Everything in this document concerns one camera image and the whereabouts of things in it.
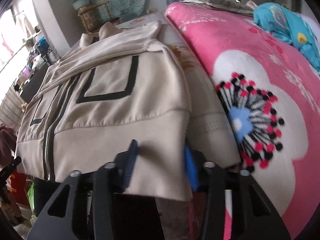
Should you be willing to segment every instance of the hanging clothes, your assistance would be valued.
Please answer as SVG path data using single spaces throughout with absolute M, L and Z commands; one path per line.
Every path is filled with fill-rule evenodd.
M 29 38 L 32 34 L 36 33 L 27 16 L 23 13 L 17 16 L 16 25 L 22 29 L 26 39 Z
M 4 39 L 4 37 L 3 37 L 3 34 L 1 34 L 1 37 L 2 37 L 2 46 L 4 46 L 4 47 L 7 49 L 7 51 L 10 53 L 11 57 L 13 57 L 14 52 L 13 52 L 13 50 L 9 47 L 9 45 L 5 42 L 5 39 Z

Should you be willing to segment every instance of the zipper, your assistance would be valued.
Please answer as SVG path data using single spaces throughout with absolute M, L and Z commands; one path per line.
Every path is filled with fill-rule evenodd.
M 81 73 L 75 78 L 73 77 L 68 84 L 64 96 L 61 98 L 55 115 L 52 118 L 51 125 L 44 133 L 44 146 L 43 146 L 43 164 L 44 164 L 44 179 L 46 181 L 55 181 L 54 164 L 53 164 L 53 139 L 54 130 L 61 120 L 65 109 L 70 100 L 71 94 L 78 83 Z

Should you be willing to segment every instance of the black trim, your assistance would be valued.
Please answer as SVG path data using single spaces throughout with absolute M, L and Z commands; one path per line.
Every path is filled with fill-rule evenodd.
M 38 103 L 38 105 L 37 105 L 35 114 L 33 115 L 33 118 L 32 118 L 32 121 L 31 121 L 31 123 L 30 123 L 30 126 L 31 126 L 31 125 L 34 125 L 34 124 L 37 124 L 37 123 L 41 123 L 41 121 L 45 118 L 45 116 L 47 115 L 47 113 L 48 113 L 48 111 L 49 111 L 49 109 L 50 109 L 50 106 L 52 105 L 53 100 L 56 98 L 56 96 L 57 96 L 59 90 L 61 89 L 61 87 L 62 87 L 62 84 L 58 87 L 58 90 L 57 90 L 56 94 L 54 95 L 54 97 L 53 97 L 53 99 L 52 99 L 52 101 L 51 101 L 51 103 L 50 103 L 50 105 L 49 105 L 49 108 L 48 108 L 48 110 L 45 112 L 44 116 L 43 116 L 42 118 L 40 118 L 40 119 L 34 119 L 34 118 L 35 118 L 35 115 L 36 115 L 36 112 L 37 112 L 37 110 L 38 110 L 38 107 L 39 107 L 39 105 L 41 104 L 41 101 L 42 101 L 42 99 L 43 99 L 43 95 L 42 95 L 42 97 L 40 98 L 40 101 L 39 101 L 39 103 Z
M 120 99 L 120 98 L 124 98 L 126 96 L 131 95 L 132 91 L 133 91 L 133 87 L 136 82 L 138 65 L 139 65 L 139 56 L 132 56 L 131 68 L 130 68 L 129 77 L 128 77 L 128 83 L 127 83 L 127 86 L 124 89 L 124 91 L 114 92 L 114 93 L 109 93 L 109 94 L 104 94 L 104 95 L 85 97 L 84 94 L 90 88 L 94 74 L 95 74 L 96 69 L 93 68 L 90 72 L 90 75 L 89 75 L 86 83 L 84 84 L 84 86 L 80 92 L 80 95 L 79 95 L 76 103 L 79 104 L 79 103 L 93 102 L 93 101 L 115 100 L 115 99 Z
M 57 127 L 58 123 L 60 122 L 62 116 L 64 115 L 64 112 L 66 110 L 66 107 L 68 105 L 68 102 L 71 98 L 71 95 L 73 93 L 73 90 L 75 89 L 75 86 L 77 85 L 79 79 L 80 79 L 80 76 L 81 76 L 82 73 L 79 73 L 76 77 L 73 77 L 70 79 L 69 83 L 68 83 L 68 86 L 66 88 L 66 90 L 64 91 L 63 93 L 63 96 L 61 97 L 60 101 L 59 101 L 59 105 L 57 107 L 57 110 L 56 112 L 54 113 L 51 121 L 50 121 L 50 125 L 56 120 L 56 118 L 58 117 L 59 115 L 59 112 L 62 108 L 62 104 L 63 104 L 63 101 L 66 97 L 66 94 L 67 94 L 67 90 L 68 88 L 70 87 L 70 90 L 69 90 L 69 94 L 68 94 L 68 97 L 66 99 L 66 102 L 64 104 L 64 107 L 62 109 L 62 112 L 59 116 L 59 118 L 56 120 L 56 122 L 54 123 L 54 125 L 51 127 L 51 130 L 50 130 L 50 133 L 48 135 L 49 137 L 49 140 L 48 140 L 48 153 L 47 153 L 47 158 L 48 158 L 48 164 L 49 164 L 49 170 L 51 172 L 51 177 L 50 177 L 50 181 L 55 181 L 55 174 L 54 174 L 54 162 L 53 162 L 53 139 L 54 139 L 54 130 L 55 128 Z M 48 174 L 47 174 L 47 168 L 46 168 L 46 163 L 45 163 L 45 158 L 44 158 L 44 148 L 45 148 L 45 139 L 46 139 L 46 133 L 47 133 L 48 129 L 46 129 L 44 131 L 44 140 L 43 140 L 43 147 L 42 147 L 42 151 L 43 151 L 43 156 L 42 156 L 42 159 L 43 159 L 43 168 L 44 168 L 44 179 L 46 181 L 48 181 Z
M 99 37 L 93 37 L 92 42 L 90 45 L 96 43 L 97 41 L 99 41 Z

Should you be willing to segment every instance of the bed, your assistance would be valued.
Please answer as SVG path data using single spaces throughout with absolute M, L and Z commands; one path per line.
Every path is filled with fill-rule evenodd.
M 250 17 L 182 2 L 171 4 L 164 15 L 215 86 L 243 168 L 295 239 L 320 202 L 319 75 L 297 49 Z M 232 221 L 228 205 L 227 210 L 226 228 Z

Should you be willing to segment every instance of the jacket pocket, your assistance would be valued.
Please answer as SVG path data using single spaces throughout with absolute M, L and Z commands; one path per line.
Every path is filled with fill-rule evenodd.
M 51 104 L 55 97 L 57 96 L 59 90 L 61 89 L 62 84 L 49 92 L 42 95 L 42 97 L 39 99 L 38 104 L 36 106 L 35 114 L 33 115 L 32 121 L 30 123 L 30 126 L 34 124 L 41 123 L 42 120 L 46 117 Z
M 127 59 L 116 60 L 109 67 L 107 64 L 93 68 L 76 103 L 115 100 L 131 95 L 136 82 L 139 56 L 132 56 L 131 63 Z

